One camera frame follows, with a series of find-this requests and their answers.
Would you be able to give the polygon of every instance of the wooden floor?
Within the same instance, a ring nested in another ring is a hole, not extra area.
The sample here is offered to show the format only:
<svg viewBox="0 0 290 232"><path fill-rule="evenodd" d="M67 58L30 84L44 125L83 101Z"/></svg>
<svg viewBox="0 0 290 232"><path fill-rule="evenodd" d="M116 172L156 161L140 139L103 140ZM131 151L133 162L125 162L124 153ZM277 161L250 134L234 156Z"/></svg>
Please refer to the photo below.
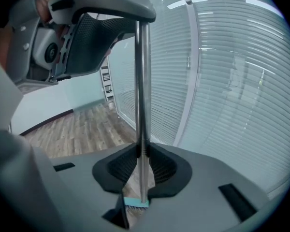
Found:
<svg viewBox="0 0 290 232"><path fill-rule="evenodd" d="M135 130L121 119L113 101L77 111L50 122L27 134L25 138L45 150L50 158L73 156L135 142ZM148 187L154 177L149 172ZM140 198L137 168L123 189L125 197ZM127 209L132 227L140 210Z"/></svg>

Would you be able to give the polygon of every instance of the metal pole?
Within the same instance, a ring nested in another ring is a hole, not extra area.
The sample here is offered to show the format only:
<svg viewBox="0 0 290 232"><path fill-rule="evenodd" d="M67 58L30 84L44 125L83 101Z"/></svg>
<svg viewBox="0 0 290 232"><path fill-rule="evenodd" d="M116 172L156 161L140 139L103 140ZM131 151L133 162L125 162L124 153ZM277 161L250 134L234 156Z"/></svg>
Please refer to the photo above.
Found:
<svg viewBox="0 0 290 232"><path fill-rule="evenodd" d="M147 201L151 120L151 59L150 35L147 22L135 25L135 123L136 138L141 155L138 158L141 202Z"/></svg>

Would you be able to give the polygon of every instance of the gray plastic base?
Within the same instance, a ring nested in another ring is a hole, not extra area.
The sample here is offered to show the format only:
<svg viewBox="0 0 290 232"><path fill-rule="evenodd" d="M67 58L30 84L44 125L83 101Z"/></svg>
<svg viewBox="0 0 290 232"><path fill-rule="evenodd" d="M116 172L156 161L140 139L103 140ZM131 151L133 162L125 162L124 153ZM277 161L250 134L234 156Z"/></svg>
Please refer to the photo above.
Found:
<svg viewBox="0 0 290 232"><path fill-rule="evenodd" d="M51 159L53 165L67 162L75 165L57 174L75 196L96 212L92 219L103 220L99 216L114 208L118 198L117 194L102 190L92 176L92 166L125 146ZM149 208L131 228L132 231L219 232L239 225L239 218L218 189L218 186L229 183L234 184L257 210L269 201L261 189L225 163L176 147L160 146L186 159L192 166L192 178L175 197L152 199Z"/></svg>

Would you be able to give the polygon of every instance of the white wall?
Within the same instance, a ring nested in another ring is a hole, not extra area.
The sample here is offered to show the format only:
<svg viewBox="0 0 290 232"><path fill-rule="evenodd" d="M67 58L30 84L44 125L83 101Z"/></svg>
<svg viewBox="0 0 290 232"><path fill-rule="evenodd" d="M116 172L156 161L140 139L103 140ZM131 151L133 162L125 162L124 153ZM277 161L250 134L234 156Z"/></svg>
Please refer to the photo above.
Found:
<svg viewBox="0 0 290 232"><path fill-rule="evenodd" d="M13 134L21 134L53 116L103 99L99 72L31 92L24 95L12 117Z"/></svg>

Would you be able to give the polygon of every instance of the window blinds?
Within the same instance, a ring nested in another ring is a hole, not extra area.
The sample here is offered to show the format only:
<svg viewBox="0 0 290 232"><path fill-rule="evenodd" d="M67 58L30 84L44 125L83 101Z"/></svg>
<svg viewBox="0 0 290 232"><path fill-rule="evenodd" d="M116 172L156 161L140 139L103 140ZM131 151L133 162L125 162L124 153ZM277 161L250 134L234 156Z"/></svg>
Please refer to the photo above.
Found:
<svg viewBox="0 0 290 232"><path fill-rule="evenodd" d="M152 112L151 134L172 145L183 113L189 78L190 29L185 7L170 10L178 0L150 0L157 19L150 24ZM135 123L134 38L119 42L109 56L119 114Z"/></svg>
<svg viewBox="0 0 290 232"><path fill-rule="evenodd" d="M224 161L269 193L290 175L290 29L271 0L194 8L198 85L179 147Z"/></svg>

